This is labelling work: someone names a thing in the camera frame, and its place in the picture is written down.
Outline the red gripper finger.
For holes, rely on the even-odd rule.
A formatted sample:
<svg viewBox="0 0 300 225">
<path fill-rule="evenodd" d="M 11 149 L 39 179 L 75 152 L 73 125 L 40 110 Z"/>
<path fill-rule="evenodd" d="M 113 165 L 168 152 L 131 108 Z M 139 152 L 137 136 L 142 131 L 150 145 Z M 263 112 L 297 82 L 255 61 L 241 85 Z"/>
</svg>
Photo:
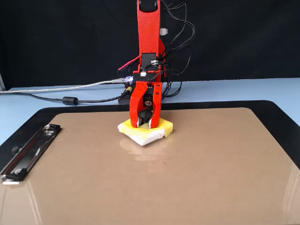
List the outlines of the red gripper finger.
<svg viewBox="0 0 300 225">
<path fill-rule="evenodd" d="M 132 127 L 137 128 L 140 126 L 138 113 L 145 109 L 143 105 L 143 96 L 147 90 L 146 82 L 136 82 L 135 88 L 131 94 L 129 104 L 129 116 Z"/>
<path fill-rule="evenodd" d="M 159 125 L 161 113 L 162 84 L 155 83 L 153 88 L 153 116 L 149 120 L 150 128 L 156 128 Z"/>
</svg>

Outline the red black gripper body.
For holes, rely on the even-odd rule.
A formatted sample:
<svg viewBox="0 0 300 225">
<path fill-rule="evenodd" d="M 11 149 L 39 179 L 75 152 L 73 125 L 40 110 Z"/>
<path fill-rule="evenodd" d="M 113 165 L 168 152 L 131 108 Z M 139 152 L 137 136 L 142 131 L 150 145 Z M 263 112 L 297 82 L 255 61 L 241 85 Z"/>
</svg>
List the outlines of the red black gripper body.
<svg viewBox="0 0 300 225">
<path fill-rule="evenodd" d="M 141 90 L 144 90 L 145 93 L 143 94 L 142 100 L 144 106 L 152 106 L 153 101 L 153 86 L 155 83 L 161 83 L 161 82 L 152 82 L 151 84 L 147 84 L 147 82 L 140 82 L 141 84 Z"/>
</svg>

